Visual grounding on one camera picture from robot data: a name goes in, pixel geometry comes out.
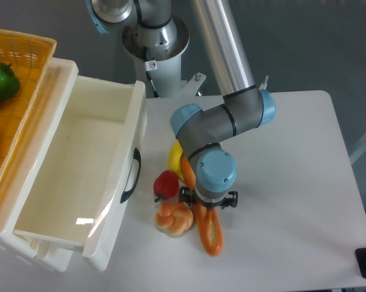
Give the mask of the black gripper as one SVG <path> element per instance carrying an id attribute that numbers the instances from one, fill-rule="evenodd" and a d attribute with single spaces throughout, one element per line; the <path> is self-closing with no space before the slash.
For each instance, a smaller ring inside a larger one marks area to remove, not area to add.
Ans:
<path id="1" fill-rule="evenodd" d="M 227 207 L 237 207 L 238 205 L 238 192 L 230 191 L 224 195 L 219 201 L 214 200 L 203 200 L 195 190 L 190 190 L 188 187 L 181 187 L 178 193 L 178 201 L 180 203 L 185 203 L 188 206 L 193 206 L 194 204 L 199 204 L 205 207 L 207 210 L 212 210 L 216 207 L 221 209 Z"/>

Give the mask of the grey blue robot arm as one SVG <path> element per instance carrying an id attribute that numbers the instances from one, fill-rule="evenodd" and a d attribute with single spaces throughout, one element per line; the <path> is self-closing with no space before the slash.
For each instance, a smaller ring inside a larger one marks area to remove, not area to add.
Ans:
<path id="1" fill-rule="evenodd" d="M 180 97 L 197 92 L 194 82 L 181 79 L 181 56 L 189 35 L 175 17 L 170 1 L 88 1 L 96 29 L 103 23 L 133 18 L 124 28 L 122 42 L 134 60 L 136 78 L 144 82 L 147 97 Z M 221 148 L 226 139 L 272 121 L 276 105 L 264 87 L 257 87 L 227 1 L 192 1 L 223 103 L 208 110 L 196 104 L 177 109 L 170 125 L 196 176 L 195 186 L 184 186 L 179 200 L 208 209 L 235 207 L 238 194 L 232 155 Z"/>

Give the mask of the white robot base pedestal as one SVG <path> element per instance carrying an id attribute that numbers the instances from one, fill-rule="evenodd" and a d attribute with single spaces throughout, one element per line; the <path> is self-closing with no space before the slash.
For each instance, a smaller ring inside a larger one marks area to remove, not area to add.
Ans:
<path id="1" fill-rule="evenodd" d="M 189 44 L 188 28 L 172 16 L 163 27 L 126 26 L 122 41 L 133 58 L 136 79 L 144 82 L 146 98 L 181 96 L 182 54 Z"/>

